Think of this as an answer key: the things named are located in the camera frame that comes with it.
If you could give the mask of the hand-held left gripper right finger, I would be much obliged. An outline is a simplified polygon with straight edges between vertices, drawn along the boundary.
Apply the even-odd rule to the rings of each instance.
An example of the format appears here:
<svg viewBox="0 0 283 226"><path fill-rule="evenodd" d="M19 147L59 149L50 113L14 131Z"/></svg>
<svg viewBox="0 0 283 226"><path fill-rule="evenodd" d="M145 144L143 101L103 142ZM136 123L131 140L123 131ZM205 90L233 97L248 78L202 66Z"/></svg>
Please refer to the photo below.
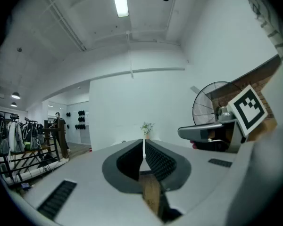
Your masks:
<svg viewBox="0 0 283 226"><path fill-rule="evenodd" d="M146 162L160 184L163 202L184 215L225 177L236 155L145 140Z"/></svg>

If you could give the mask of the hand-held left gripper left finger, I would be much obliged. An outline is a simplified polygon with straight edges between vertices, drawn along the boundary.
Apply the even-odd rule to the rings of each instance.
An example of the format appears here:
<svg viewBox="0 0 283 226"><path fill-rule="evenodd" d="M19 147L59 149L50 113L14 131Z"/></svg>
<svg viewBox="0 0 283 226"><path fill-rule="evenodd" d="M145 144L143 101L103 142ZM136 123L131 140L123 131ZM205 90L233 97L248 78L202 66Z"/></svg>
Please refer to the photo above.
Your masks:
<svg viewBox="0 0 283 226"><path fill-rule="evenodd" d="M162 226L143 199L138 181L142 140L109 146L71 159L48 174L25 201L62 226Z"/></svg>

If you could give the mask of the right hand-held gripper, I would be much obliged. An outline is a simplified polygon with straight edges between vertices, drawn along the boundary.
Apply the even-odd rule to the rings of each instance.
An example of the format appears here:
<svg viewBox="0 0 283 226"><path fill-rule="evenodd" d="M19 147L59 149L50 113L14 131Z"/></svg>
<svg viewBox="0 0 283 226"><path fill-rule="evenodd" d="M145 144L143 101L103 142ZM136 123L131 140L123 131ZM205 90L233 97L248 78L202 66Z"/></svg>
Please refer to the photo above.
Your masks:
<svg viewBox="0 0 283 226"><path fill-rule="evenodd" d="M248 85L219 109L218 121L180 127L178 136L195 142L200 150L237 153L248 135L268 113L257 92Z"/></svg>

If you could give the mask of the person's right forearm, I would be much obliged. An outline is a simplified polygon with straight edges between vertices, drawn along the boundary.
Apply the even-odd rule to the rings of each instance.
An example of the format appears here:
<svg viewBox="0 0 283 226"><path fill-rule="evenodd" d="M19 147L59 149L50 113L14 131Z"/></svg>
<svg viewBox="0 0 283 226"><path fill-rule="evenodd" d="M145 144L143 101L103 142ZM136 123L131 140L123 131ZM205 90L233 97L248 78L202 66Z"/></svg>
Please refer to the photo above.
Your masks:
<svg viewBox="0 0 283 226"><path fill-rule="evenodd" d="M275 118L264 119L252 132L249 133L247 141L257 141L262 136L275 130L277 127Z"/></svg>

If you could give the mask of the black standing fan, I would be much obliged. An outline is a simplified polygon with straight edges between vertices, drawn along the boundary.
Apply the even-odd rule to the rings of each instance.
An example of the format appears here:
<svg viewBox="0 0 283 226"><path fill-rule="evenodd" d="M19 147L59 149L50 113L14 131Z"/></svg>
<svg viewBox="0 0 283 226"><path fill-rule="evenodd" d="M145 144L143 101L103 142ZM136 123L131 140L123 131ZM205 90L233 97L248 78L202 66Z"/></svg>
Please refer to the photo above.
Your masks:
<svg viewBox="0 0 283 226"><path fill-rule="evenodd" d="M196 96L192 116L195 125L208 124L218 121L219 109L227 106L241 92L237 85L217 81L204 87Z"/></svg>

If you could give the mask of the potted flower bouquet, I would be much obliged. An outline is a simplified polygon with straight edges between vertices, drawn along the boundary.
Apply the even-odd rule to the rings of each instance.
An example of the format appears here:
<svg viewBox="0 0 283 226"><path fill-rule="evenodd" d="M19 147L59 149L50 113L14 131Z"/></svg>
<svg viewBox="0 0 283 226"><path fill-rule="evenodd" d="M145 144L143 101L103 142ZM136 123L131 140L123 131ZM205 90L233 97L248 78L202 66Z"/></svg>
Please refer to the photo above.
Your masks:
<svg viewBox="0 0 283 226"><path fill-rule="evenodd" d="M150 133L152 132L154 125L155 123L144 122L141 126L141 130L143 131L146 139L150 138Z"/></svg>

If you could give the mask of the group of black caps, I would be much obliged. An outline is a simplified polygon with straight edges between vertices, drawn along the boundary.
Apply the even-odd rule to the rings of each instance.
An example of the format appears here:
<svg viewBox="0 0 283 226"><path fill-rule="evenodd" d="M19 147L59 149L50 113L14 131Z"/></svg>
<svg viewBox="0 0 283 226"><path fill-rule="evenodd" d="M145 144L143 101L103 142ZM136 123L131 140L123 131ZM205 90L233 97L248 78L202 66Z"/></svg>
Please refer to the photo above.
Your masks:
<svg viewBox="0 0 283 226"><path fill-rule="evenodd" d="M78 115L78 122L79 124L75 125L75 129L86 129L86 125L85 125L85 111L78 111L75 112Z"/></svg>

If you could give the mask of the row of hanging backpacks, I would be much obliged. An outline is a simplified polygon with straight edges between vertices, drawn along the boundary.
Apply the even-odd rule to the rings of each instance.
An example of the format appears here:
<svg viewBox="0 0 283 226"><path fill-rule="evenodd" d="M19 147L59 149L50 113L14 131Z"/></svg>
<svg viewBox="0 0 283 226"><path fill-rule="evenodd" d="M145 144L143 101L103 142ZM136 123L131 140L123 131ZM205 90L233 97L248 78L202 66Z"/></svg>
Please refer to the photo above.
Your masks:
<svg viewBox="0 0 283 226"><path fill-rule="evenodd" d="M37 121L0 111L0 155L38 150L44 144L43 126Z"/></svg>

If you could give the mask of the white ceiling conduit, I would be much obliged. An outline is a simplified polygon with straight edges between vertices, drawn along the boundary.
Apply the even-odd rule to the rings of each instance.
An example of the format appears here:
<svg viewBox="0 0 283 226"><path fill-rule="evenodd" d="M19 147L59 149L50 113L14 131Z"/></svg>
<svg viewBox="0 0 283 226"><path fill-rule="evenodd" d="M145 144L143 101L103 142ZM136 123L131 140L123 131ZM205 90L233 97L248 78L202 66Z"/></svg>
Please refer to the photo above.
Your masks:
<svg viewBox="0 0 283 226"><path fill-rule="evenodd" d="M127 39L127 45L128 45L128 57L129 57L129 64L130 64L130 75L131 78L134 78L133 75L133 64L132 64L132 55L131 55L131 45L130 45L130 32L126 31L126 39Z"/></svg>

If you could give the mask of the person's striped white shirt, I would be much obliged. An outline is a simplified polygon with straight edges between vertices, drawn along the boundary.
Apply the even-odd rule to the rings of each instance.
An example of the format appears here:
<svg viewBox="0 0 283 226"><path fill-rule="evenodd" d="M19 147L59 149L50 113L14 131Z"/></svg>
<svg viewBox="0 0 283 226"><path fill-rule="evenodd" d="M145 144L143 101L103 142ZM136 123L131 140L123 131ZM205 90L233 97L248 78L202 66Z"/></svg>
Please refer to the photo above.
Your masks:
<svg viewBox="0 0 283 226"><path fill-rule="evenodd" d="M268 0L248 0L260 27L276 49L283 62L283 20Z"/></svg>

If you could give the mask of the dark wooden railing post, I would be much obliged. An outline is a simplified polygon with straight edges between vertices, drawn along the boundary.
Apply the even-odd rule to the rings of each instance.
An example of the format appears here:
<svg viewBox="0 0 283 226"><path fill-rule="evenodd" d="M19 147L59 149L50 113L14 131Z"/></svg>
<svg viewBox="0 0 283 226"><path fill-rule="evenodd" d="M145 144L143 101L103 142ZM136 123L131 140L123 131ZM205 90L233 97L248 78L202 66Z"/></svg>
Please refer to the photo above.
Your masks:
<svg viewBox="0 0 283 226"><path fill-rule="evenodd" d="M66 139L65 139L65 124L63 119L58 120L58 137L59 137L59 145L61 149L61 153L63 158L68 158L68 150L66 146Z"/></svg>

